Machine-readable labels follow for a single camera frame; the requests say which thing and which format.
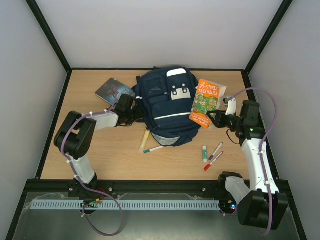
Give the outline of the orange Treehouse book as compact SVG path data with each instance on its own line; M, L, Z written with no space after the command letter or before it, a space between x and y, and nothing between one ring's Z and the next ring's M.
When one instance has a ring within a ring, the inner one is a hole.
M225 85L200 79L196 88L189 119L205 129L210 129L213 124L207 116L207 112L219 109L226 90L227 86Z

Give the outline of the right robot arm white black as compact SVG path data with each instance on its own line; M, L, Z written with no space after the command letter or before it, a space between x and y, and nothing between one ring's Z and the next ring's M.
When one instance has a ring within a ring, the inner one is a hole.
M239 223L244 226L277 230L289 205L276 185L270 169L265 130L258 126L260 105L245 100L236 115L236 100L227 103L226 110L208 111L207 116L216 128L228 128L239 139L246 157L249 185L239 173L224 171L218 178L218 191L231 195L237 204Z

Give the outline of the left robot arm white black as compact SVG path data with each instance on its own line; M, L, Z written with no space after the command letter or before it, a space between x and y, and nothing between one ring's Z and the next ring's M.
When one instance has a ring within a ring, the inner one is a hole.
M97 177L88 157L94 133L106 128L131 126L145 115L146 111L128 94L123 94L103 111L87 114L70 111L54 138L54 145L67 158L74 179L88 185Z

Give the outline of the navy blue student backpack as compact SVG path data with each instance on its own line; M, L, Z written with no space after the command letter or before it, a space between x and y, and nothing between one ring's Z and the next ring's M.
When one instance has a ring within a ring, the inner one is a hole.
M143 121L161 146L182 146L198 134L200 125L190 119L198 84L182 66L155 68L137 76L132 88L135 101L145 111Z

